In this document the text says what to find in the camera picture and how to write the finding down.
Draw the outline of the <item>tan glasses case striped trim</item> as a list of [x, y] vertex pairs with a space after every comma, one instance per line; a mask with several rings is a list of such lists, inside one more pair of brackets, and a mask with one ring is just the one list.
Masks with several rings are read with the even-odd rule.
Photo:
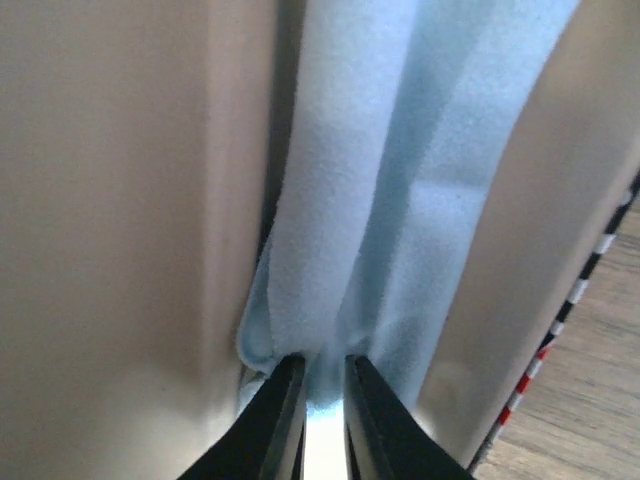
[[[308, 2], [2, 3], [3, 478], [173, 479], [236, 418]], [[573, 2], [407, 407], [462, 464], [639, 165], [639, 5]], [[341, 407], [309, 403], [312, 478]]]

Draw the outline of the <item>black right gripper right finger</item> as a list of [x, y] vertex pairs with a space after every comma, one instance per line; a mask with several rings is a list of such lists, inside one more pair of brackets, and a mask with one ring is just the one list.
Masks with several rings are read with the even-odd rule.
[[473, 477], [421, 429], [364, 356], [345, 358], [343, 415], [350, 479]]

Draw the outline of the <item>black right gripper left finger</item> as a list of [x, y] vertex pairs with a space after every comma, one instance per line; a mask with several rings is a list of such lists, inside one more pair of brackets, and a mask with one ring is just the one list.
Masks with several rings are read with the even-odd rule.
[[289, 355], [230, 429], [179, 479], [302, 479], [305, 427], [305, 359]]

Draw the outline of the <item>light blue cleaning cloth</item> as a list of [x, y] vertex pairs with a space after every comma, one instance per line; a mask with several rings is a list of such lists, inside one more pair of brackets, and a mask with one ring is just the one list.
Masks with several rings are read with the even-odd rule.
[[573, 1], [310, 1], [292, 131], [236, 347], [333, 410], [367, 357], [416, 404], [509, 136]]

